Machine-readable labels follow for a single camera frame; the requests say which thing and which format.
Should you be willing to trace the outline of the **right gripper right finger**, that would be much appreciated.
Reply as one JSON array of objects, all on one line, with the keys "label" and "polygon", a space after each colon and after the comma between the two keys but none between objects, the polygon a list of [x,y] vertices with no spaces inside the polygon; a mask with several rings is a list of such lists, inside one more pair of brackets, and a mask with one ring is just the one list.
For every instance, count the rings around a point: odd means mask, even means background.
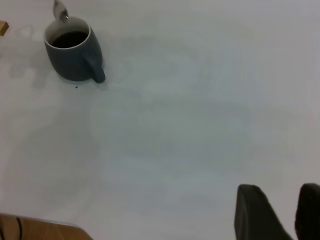
[{"label": "right gripper right finger", "polygon": [[320,186],[316,183],[305,183],[300,188],[295,232],[299,240],[320,239]]}]

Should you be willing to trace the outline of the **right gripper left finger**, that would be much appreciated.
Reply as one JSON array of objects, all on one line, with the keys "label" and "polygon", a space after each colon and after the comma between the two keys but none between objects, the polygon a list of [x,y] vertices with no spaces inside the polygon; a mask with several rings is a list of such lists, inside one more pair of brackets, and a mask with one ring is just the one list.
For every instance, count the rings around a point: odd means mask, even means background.
[{"label": "right gripper left finger", "polygon": [[234,231],[237,240],[291,240],[267,196],[256,185],[237,188]]}]

